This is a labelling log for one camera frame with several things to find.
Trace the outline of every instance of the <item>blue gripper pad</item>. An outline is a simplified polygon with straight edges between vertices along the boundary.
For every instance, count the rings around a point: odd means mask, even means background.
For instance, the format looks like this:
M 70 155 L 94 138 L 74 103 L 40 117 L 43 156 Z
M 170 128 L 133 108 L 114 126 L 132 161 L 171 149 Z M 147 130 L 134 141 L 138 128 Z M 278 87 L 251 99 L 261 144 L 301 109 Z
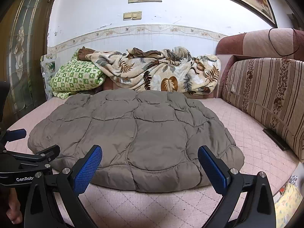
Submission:
M 97 146 L 74 178 L 73 191 L 76 195 L 85 192 L 102 159 L 102 150 Z
M 26 137 L 26 130 L 24 128 L 21 128 L 21 129 L 7 131 L 7 133 L 4 135 L 4 140 L 11 142 L 11 141 L 23 139 L 25 137 Z
M 230 183 L 229 168 L 221 159 L 217 159 L 207 146 L 201 146 L 197 155 L 214 190 L 224 196 Z

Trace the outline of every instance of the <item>cushion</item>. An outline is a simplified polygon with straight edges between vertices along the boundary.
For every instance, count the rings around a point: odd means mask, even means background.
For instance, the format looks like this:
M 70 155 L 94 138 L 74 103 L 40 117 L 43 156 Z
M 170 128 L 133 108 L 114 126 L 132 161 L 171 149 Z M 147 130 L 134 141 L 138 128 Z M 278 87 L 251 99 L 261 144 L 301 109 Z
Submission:
M 236 62 L 223 99 L 274 130 L 304 161 L 304 63 L 260 58 Z
M 244 156 L 213 111 L 182 93 L 130 89 L 77 94 L 31 131 L 34 152 L 57 144 L 51 162 L 71 168 L 93 145 L 103 158 L 92 183 L 142 192 L 170 192 L 210 184 L 197 158 L 207 145 L 229 168 Z
M 225 37 L 216 46 L 216 54 L 280 58 L 280 55 L 291 54 L 299 47 L 299 50 L 288 58 L 304 61 L 304 32 L 295 31 L 297 35 L 292 28 L 271 30 L 270 40 L 273 46 L 268 38 L 268 29 Z
M 105 74 L 93 63 L 77 60 L 78 50 L 71 60 L 61 66 L 50 81 L 55 97 L 65 99 L 78 91 L 90 90 L 102 85 Z

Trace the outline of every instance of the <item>human hand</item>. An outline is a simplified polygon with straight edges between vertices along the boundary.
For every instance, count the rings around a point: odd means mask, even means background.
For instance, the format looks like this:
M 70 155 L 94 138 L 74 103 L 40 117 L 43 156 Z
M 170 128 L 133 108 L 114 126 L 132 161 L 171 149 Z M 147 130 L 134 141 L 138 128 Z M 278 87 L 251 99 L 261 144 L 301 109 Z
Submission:
M 18 201 L 17 193 L 14 188 L 10 189 L 9 207 L 10 208 L 7 210 L 6 215 L 13 224 L 20 224 L 22 222 L 22 213 L 20 211 L 20 202 Z

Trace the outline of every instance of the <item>sofa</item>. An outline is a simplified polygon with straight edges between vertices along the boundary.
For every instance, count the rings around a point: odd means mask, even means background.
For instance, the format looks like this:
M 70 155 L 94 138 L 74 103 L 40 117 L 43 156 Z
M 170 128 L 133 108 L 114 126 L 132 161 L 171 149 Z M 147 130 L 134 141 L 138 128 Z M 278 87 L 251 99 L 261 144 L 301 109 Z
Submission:
M 241 173 L 264 171 L 273 195 L 288 181 L 299 161 L 303 161 L 304 88 L 302 66 L 304 33 L 292 29 L 274 29 L 271 48 L 268 30 L 223 38 L 216 54 L 222 70 L 214 91 L 191 96 L 213 110 L 245 156 Z M 105 89 L 115 89 L 106 81 Z M 65 100 L 52 98 L 17 121 L 10 129 L 25 128 L 27 134 Z M 263 132 L 272 128 L 290 146 L 283 152 Z M 10 142 L 8 150 L 31 153 L 27 139 Z M 238 216 L 246 194 L 243 193 L 232 215 Z M 64 220 L 71 224 L 60 196 L 57 203 Z M 103 188 L 90 184 L 79 196 L 99 227 L 202 227 L 221 196 L 211 186 L 173 193 L 138 193 Z

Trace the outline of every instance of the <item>pink mattress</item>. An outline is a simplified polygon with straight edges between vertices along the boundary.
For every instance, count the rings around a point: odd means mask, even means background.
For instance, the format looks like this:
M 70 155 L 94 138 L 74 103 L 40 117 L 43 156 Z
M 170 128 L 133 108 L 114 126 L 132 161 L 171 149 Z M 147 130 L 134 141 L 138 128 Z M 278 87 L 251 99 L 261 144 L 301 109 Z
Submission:
M 263 133 L 263 125 L 222 99 L 200 100 L 213 110 L 235 139 L 245 156 L 241 170 L 246 174 L 264 171 L 269 179 L 273 194 L 289 179 L 299 160 L 292 151 L 283 152 Z M 14 125 L 11 130 L 25 128 L 27 134 L 46 118 L 56 107 L 63 104 L 59 98 L 52 98 L 36 108 Z M 10 142 L 6 148 L 11 151 L 31 153 L 27 139 Z M 72 224 L 56 194 L 64 220 Z M 163 194 L 147 194 L 135 191 L 120 191 L 90 184 L 79 196 L 84 207 L 98 227 L 109 228 L 199 228 L 206 222 L 221 196 L 211 186 Z M 232 215 L 236 218 L 244 202 L 241 195 Z

